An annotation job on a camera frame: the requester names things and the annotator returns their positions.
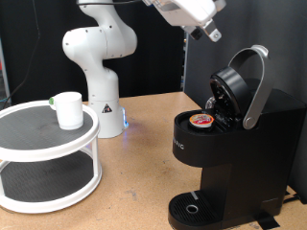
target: wooden table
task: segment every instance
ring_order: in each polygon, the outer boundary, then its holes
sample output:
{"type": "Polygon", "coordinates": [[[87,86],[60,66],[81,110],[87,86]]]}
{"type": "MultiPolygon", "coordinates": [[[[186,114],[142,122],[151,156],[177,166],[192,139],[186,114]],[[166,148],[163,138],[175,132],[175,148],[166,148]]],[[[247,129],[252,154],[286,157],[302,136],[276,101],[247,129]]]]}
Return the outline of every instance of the wooden table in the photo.
{"type": "MultiPolygon", "coordinates": [[[[99,140],[103,178],[92,195],[50,214],[24,215],[0,209],[0,230],[103,229],[171,230],[168,205],[179,194],[198,190],[201,169],[172,154],[174,118],[199,109],[184,93],[120,99],[130,127],[99,140]]],[[[307,206],[287,203],[276,217],[280,230],[306,230],[307,206]]],[[[236,227],[261,229],[258,223],[236,227]]]]}

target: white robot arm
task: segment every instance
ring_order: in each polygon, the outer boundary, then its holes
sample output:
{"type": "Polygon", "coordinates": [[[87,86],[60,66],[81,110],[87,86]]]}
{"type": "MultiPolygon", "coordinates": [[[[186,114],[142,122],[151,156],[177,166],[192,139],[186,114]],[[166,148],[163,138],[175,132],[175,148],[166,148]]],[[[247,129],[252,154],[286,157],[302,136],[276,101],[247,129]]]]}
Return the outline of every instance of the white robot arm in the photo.
{"type": "MultiPolygon", "coordinates": [[[[200,27],[213,41],[221,38],[212,17],[224,7],[224,0],[143,0],[154,4],[172,25],[181,26],[193,38],[201,37],[200,27]]],[[[128,126],[125,110],[119,105],[118,77],[103,66],[102,60],[122,58],[134,53],[136,34],[118,16],[113,0],[78,0],[82,12],[93,17],[97,27],[79,28],[66,33],[64,53],[75,61],[86,76],[88,105],[99,117],[99,138],[115,137],[128,126]]]]}

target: black wall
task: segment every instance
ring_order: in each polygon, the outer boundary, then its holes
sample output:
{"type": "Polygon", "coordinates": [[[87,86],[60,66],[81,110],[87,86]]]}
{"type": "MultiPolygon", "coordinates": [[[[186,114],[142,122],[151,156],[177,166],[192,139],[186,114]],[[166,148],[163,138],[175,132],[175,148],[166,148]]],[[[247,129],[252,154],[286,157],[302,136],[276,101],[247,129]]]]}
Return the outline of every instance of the black wall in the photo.
{"type": "MultiPolygon", "coordinates": [[[[87,101],[82,69],[68,59],[61,42],[69,30],[97,26],[76,0],[35,0],[41,40],[29,79],[12,97],[14,104],[45,100],[63,91],[78,91],[87,101]]],[[[182,29],[170,26],[155,8],[144,3],[116,7],[138,37],[136,52],[104,61],[119,77],[120,97],[179,91],[182,29]]],[[[33,0],[0,0],[0,35],[11,92],[25,78],[37,40],[33,0]]]]}
{"type": "MultiPolygon", "coordinates": [[[[215,16],[223,34],[213,43],[206,37],[189,40],[185,92],[204,106],[212,96],[209,78],[228,65],[241,49],[264,45],[276,67],[275,88],[307,103],[307,1],[228,0],[215,16]]],[[[242,71],[245,77],[259,74],[251,62],[242,71]]],[[[307,198],[307,121],[298,146],[290,184],[307,198]]]]}

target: white mug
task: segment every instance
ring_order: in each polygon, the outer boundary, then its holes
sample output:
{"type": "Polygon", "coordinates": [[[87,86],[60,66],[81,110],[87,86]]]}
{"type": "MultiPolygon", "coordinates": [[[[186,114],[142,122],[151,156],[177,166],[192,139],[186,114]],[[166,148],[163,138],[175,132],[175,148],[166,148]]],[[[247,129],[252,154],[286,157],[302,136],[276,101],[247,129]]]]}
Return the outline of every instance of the white mug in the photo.
{"type": "Polygon", "coordinates": [[[61,129],[72,130],[83,126],[83,101],[80,93],[65,92],[57,94],[49,99],[49,105],[57,111],[61,129]]]}

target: coffee maker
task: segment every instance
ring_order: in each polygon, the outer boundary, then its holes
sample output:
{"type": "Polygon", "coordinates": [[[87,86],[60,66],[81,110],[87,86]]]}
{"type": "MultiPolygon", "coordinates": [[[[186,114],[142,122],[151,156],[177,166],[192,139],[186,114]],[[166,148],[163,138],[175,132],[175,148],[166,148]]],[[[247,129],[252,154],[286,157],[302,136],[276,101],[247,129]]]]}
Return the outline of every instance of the coffee maker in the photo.
{"type": "Polygon", "coordinates": [[[174,229],[220,230],[280,213],[306,105],[272,89],[274,78],[269,51],[254,45],[211,76],[211,106],[176,116],[173,154],[202,173],[198,191],[171,200],[174,229]],[[254,56],[261,79],[243,79],[238,69],[254,56]],[[212,117],[212,127],[194,126],[197,114],[212,117]]]}

